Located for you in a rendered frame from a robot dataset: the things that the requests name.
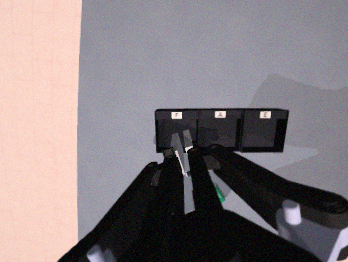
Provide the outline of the black three-compartment bin rack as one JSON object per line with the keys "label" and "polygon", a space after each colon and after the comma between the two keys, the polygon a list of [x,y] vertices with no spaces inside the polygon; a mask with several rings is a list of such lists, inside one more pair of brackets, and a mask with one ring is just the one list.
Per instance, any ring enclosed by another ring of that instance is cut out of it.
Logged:
{"label": "black three-compartment bin rack", "polygon": [[157,109],[156,148],[162,153],[178,133],[186,153],[183,131],[189,129],[200,150],[220,144],[233,152],[283,153],[288,116],[279,108]]}

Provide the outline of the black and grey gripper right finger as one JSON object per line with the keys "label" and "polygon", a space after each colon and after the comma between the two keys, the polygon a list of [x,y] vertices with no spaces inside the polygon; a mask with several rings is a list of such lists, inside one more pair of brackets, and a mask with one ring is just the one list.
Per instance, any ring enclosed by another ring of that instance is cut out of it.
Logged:
{"label": "black and grey gripper right finger", "polygon": [[280,237],[322,262],[348,258],[346,198],[288,181],[220,144],[200,150],[189,129],[183,134],[204,262],[242,262],[236,237],[208,172],[212,169]]}

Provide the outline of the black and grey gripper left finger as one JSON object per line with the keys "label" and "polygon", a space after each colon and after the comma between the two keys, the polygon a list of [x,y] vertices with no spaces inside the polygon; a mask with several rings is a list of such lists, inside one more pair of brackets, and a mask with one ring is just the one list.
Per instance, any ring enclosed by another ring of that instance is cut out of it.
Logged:
{"label": "black and grey gripper left finger", "polygon": [[163,163],[147,164],[95,228],[57,262],[116,262],[132,243],[127,262],[168,262],[171,215],[185,214],[178,133],[162,154]]}

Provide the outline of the green aa battery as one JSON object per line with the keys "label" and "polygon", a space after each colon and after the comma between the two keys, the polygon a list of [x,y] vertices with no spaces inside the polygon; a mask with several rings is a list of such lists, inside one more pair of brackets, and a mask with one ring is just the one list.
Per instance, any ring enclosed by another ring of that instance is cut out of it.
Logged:
{"label": "green aa battery", "polygon": [[[213,183],[213,184],[215,184],[215,183]],[[216,186],[216,184],[215,184],[215,186]],[[220,201],[221,201],[221,202],[224,202],[224,201],[225,201],[225,198],[224,198],[224,196],[222,195],[222,193],[220,192],[220,190],[218,189],[217,186],[216,186],[216,189],[217,189],[217,193],[218,193],[218,196],[219,196],[219,198],[220,198]]]}

